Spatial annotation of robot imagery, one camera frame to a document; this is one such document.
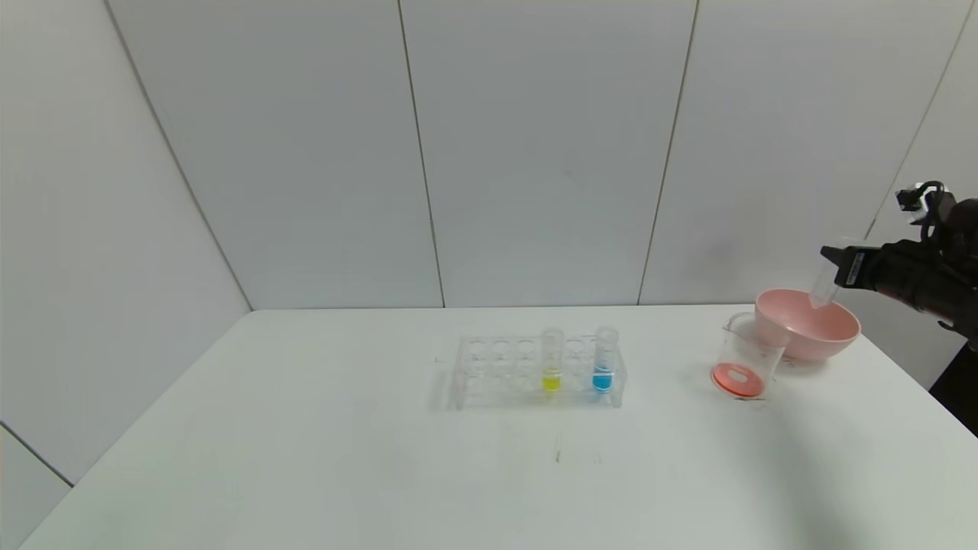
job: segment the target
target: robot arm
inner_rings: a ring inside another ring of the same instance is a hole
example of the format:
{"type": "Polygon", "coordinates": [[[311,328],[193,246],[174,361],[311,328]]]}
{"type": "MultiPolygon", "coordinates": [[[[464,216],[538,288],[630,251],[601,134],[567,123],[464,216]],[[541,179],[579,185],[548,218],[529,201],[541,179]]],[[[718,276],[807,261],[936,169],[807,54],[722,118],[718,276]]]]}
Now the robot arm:
{"type": "Polygon", "coordinates": [[[958,203],[944,184],[928,181],[897,192],[897,202],[920,226],[920,242],[822,247],[838,267],[835,284],[876,291],[930,313],[978,345],[978,200],[958,203]]]}

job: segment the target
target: yellow liquid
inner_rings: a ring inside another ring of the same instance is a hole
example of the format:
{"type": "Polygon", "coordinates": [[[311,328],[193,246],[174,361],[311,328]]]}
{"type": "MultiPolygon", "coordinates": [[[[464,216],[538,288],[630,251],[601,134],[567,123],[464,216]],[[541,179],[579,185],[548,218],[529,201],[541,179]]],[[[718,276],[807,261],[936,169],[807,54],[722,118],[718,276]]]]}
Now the yellow liquid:
{"type": "Polygon", "coordinates": [[[560,371],[555,368],[544,369],[544,391],[556,393],[560,390],[560,371]]]}

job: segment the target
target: test tube with yellow liquid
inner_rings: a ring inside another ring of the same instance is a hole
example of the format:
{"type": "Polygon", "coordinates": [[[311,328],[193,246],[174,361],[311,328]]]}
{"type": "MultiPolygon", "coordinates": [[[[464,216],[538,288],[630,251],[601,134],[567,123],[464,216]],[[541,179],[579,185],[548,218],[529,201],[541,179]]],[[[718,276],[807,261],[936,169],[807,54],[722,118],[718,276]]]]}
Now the test tube with yellow liquid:
{"type": "Polygon", "coordinates": [[[547,393],[560,391],[560,361],[563,357],[563,331],[547,329],[541,336],[543,387],[547,393]]]}

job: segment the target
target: red liquid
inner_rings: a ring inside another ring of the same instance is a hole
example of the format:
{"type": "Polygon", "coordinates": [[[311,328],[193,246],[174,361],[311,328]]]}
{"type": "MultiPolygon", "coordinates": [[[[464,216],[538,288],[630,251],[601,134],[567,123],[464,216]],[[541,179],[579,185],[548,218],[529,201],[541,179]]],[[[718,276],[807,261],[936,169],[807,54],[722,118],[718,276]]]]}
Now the red liquid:
{"type": "Polygon", "coordinates": [[[710,373],[721,390],[737,397],[757,397],[764,393],[764,381],[751,369],[737,363],[720,363],[710,373]]]}

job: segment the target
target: white wall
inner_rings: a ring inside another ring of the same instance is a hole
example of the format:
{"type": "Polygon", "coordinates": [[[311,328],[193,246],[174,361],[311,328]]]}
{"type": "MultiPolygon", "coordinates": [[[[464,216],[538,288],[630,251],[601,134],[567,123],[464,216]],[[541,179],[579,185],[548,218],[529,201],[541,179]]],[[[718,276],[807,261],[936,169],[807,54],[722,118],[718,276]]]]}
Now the white wall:
{"type": "MultiPolygon", "coordinates": [[[[958,200],[978,198],[978,11],[972,9],[934,102],[886,197],[868,243],[918,240],[893,192],[918,181],[943,181],[958,200]]],[[[915,380],[930,388],[964,344],[933,317],[875,293],[840,292],[838,300],[863,323],[863,332],[915,380]]]]}
{"type": "Polygon", "coordinates": [[[441,306],[395,0],[111,0],[251,304],[441,306]]]}
{"type": "Polygon", "coordinates": [[[67,492],[67,484],[0,428],[0,548],[17,550],[67,492]]]}
{"type": "Polygon", "coordinates": [[[969,5],[701,2],[642,303],[810,287],[869,227],[969,5]]]}
{"type": "Polygon", "coordinates": [[[411,0],[445,303],[635,303],[694,0],[411,0]]]}
{"type": "Polygon", "coordinates": [[[247,307],[105,6],[3,10],[0,413],[77,481],[247,307]]]}

